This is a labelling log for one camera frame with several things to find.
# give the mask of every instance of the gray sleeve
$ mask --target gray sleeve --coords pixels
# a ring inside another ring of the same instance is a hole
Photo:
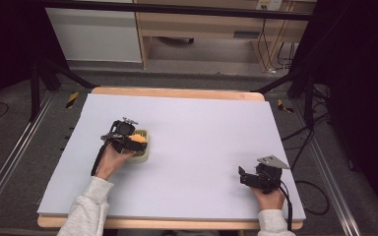
[[[57,235],[101,236],[109,209],[107,196],[113,184],[92,177],[85,192],[72,203],[69,215]]]
[[[259,213],[260,231],[258,236],[293,236],[287,230],[283,212],[280,209],[264,209]]]

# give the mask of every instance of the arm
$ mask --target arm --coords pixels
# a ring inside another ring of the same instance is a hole
[[[112,145],[106,147],[96,174],[84,193],[73,201],[67,220],[58,235],[102,235],[109,209],[106,199],[113,187],[107,180],[134,154],[135,152],[120,154]]]
[[[280,190],[274,190],[269,194],[263,194],[260,190],[254,188],[251,188],[251,190],[261,209],[259,212],[261,230],[258,236],[295,235],[287,230],[287,223],[283,217],[284,194]]]

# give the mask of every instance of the white board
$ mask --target white board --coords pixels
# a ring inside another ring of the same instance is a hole
[[[100,136],[123,116],[149,132],[150,154],[109,179],[109,216],[257,220],[258,204],[239,183],[238,166],[255,173],[257,158],[271,154],[287,163],[268,102],[89,94],[38,213],[69,212],[90,182]],[[291,172],[282,179],[293,219],[304,219]]]

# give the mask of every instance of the table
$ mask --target table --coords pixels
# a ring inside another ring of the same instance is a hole
[[[187,90],[166,88],[95,88],[95,94],[121,94],[138,96],[184,97],[204,99],[232,99],[232,100],[259,100],[264,101],[260,93],[239,92],[228,90]],[[41,214],[38,225],[41,227],[61,227],[66,216]],[[293,229],[302,227],[303,222],[294,221]],[[134,229],[259,229],[258,220],[229,221],[229,220],[158,220],[158,219],[127,219],[108,218],[105,228],[134,228]]]

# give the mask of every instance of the white cabinet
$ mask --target white cabinet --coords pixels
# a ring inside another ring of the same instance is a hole
[[[51,8],[46,11],[67,60],[142,62],[134,13]]]

